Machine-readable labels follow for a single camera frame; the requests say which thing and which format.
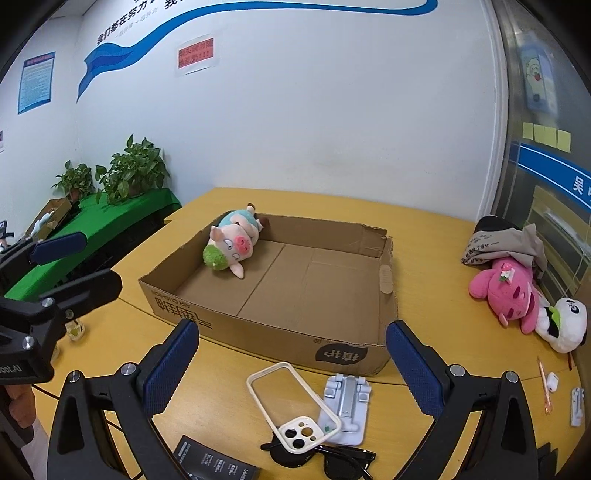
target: white panda plush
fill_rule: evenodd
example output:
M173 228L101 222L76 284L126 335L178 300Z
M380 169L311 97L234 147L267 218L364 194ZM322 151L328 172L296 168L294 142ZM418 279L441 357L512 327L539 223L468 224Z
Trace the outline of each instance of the white panda plush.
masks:
M540 296L536 333L560 353L572 352L585 343L587 308L578 300L560 299L554 307Z

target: blue sign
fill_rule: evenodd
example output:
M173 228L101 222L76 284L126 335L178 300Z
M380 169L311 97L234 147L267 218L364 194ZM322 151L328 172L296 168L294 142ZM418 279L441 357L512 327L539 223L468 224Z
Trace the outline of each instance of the blue sign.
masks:
M18 92L18 114L51 102L51 80L56 52L25 60Z
M517 166L575 199L591 211L591 173L532 145L519 146Z

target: black sunglasses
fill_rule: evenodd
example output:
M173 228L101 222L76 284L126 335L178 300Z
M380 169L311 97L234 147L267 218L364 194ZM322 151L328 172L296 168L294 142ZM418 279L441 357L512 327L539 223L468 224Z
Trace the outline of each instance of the black sunglasses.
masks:
M330 480L373 480L368 468L376 454L355 447L318 445L306 453L291 453L285 450L274 434L270 443L263 443L261 450L269 452L273 461L287 468L305 465L316 453L324 455L324 474Z

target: person's hand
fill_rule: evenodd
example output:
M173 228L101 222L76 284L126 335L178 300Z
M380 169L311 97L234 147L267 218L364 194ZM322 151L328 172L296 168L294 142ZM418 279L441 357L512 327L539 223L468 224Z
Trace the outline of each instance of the person's hand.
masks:
M12 399L8 410L20 428L26 429L35 422L35 395L30 385L5 385L8 396Z

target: open cardboard box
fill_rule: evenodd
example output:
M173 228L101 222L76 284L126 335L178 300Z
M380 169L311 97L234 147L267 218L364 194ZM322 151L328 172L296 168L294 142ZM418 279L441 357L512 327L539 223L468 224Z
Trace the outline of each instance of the open cardboard box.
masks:
M37 223L37 221L40 220L46 213L50 213L53 211L51 218L47 221L45 225L41 227L39 232L35 235L35 240L45 240L49 236L49 234L57 228L57 226L60 224L60 222L63 220L63 218L66 216L66 214L70 211L71 208L72 204L70 203L70 200L66 198L49 200L49 202L46 203L43 209L35 217L33 223L29 225L29 228L27 228L25 235L31 236L31 232L33 231L33 228L35 228L35 223Z
M189 318L202 336L295 365L354 375L389 361L397 318L392 239L384 229L260 214L268 219L240 280L203 264L211 225L139 279L154 313Z

